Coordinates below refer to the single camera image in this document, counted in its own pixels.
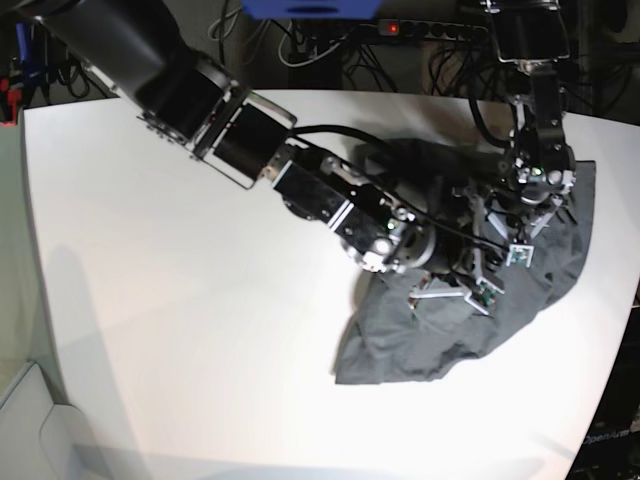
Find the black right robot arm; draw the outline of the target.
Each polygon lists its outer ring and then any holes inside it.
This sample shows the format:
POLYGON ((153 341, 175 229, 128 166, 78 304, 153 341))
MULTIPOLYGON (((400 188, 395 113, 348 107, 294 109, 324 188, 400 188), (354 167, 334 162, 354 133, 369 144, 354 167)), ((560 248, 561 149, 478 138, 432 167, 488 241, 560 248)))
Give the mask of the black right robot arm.
POLYGON ((407 152, 336 126, 376 150, 378 172, 307 141, 288 110, 238 82, 190 47, 161 1, 5 1, 1 8, 43 26, 104 74, 146 126, 237 183, 268 179, 290 211, 319 221, 365 270, 422 271, 411 301, 459 297, 488 314, 504 294, 499 244, 482 235, 474 184, 440 190, 416 180, 407 152), (441 285, 435 286, 434 279, 441 285))

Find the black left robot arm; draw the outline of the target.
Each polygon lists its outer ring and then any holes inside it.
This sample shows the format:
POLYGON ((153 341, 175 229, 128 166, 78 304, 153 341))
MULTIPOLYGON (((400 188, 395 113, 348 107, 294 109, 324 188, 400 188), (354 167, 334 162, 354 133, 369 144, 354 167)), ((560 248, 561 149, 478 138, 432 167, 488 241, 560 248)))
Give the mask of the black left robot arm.
POLYGON ((520 79, 507 95, 514 116, 505 153, 512 159, 507 210, 516 215, 514 248, 529 250, 576 183, 576 160, 566 141, 557 64, 570 57, 557 1, 482 3, 500 64, 520 79))

